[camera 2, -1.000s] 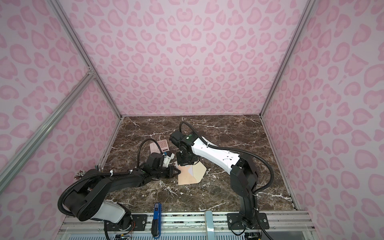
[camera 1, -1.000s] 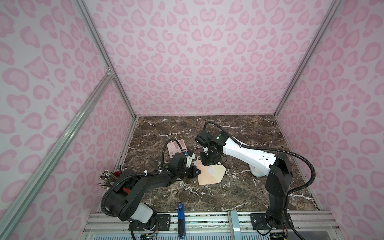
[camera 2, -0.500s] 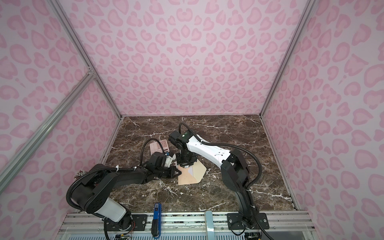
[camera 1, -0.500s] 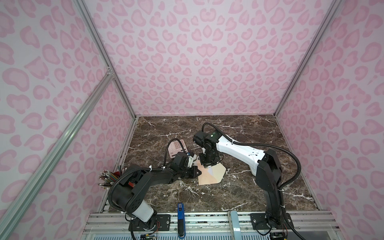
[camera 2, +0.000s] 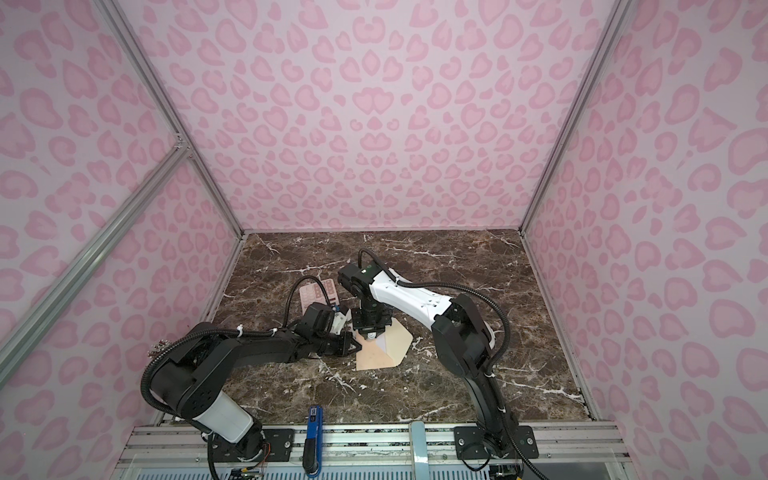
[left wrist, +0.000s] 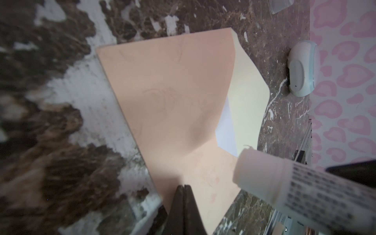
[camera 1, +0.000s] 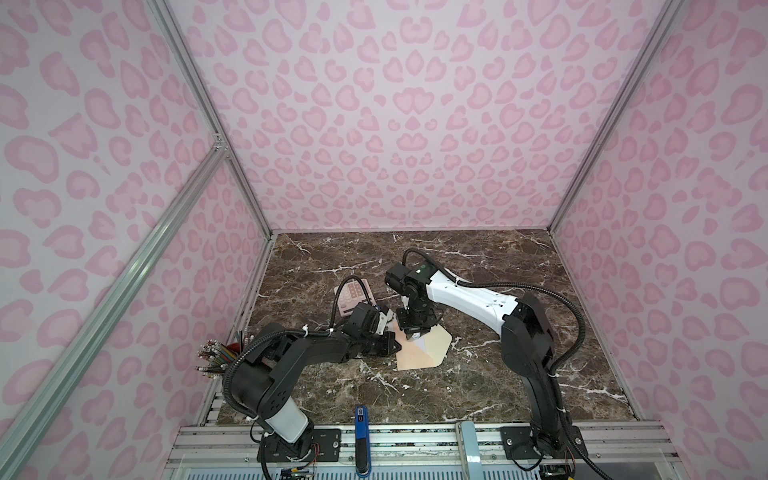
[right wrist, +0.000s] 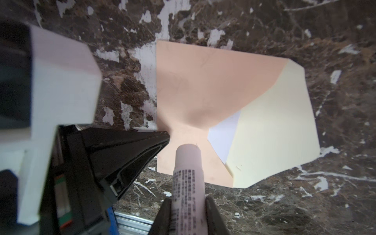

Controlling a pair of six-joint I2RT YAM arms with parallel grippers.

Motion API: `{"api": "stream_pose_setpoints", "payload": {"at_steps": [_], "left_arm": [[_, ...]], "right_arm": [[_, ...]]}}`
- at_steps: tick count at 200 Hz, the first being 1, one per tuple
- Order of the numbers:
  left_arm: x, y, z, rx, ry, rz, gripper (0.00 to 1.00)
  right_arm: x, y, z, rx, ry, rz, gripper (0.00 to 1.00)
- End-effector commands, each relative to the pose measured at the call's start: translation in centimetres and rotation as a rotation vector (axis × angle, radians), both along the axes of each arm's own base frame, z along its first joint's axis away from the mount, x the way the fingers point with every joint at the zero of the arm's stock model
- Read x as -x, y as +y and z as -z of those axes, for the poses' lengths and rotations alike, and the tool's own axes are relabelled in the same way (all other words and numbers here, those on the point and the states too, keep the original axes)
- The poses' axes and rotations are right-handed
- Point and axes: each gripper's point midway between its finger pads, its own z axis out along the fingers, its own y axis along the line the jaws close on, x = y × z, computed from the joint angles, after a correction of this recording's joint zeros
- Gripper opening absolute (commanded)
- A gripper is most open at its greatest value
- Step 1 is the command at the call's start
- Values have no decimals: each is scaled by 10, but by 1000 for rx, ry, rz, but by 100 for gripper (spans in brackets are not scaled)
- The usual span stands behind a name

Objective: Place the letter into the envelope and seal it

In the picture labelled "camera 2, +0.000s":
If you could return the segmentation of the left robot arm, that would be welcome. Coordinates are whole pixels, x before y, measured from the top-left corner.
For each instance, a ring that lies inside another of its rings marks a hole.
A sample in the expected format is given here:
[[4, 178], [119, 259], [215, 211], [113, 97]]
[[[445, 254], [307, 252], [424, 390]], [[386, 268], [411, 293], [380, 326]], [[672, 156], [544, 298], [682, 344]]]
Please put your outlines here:
[[348, 307], [314, 302], [299, 319], [268, 331], [200, 323], [155, 348], [140, 393], [156, 410], [254, 457], [265, 443], [262, 424], [224, 392], [231, 374], [249, 366], [354, 354], [362, 346], [348, 327], [352, 319]]

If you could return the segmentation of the peach pink envelope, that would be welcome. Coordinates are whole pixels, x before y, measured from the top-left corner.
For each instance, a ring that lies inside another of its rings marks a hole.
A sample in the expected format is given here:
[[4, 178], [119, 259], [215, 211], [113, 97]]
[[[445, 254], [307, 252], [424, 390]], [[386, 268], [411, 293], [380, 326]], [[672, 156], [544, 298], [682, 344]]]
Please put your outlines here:
[[393, 368], [402, 363], [411, 344], [413, 336], [397, 320], [387, 326], [385, 332], [373, 340], [367, 340], [360, 334], [355, 334], [355, 340], [362, 345], [356, 353], [357, 371]]

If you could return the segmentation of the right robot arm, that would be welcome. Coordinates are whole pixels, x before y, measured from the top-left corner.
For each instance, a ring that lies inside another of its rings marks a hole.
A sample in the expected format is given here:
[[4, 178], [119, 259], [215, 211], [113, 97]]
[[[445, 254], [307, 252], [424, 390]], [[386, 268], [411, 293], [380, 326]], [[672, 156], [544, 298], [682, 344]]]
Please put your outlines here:
[[384, 335], [395, 310], [425, 326], [432, 333], [440, 363], [468, 389], [481, 444], [489, 457], [515, 458], [531, 471], [537, 470], [515, 438], [519, 421], [494, 372], [511, 335], [510, 320], [495, 301], [463, 285], [410, 282], [365, 248], [355, 263], [339, 270], [338, 282], [360, 301], [351, 319], [362, 339]]

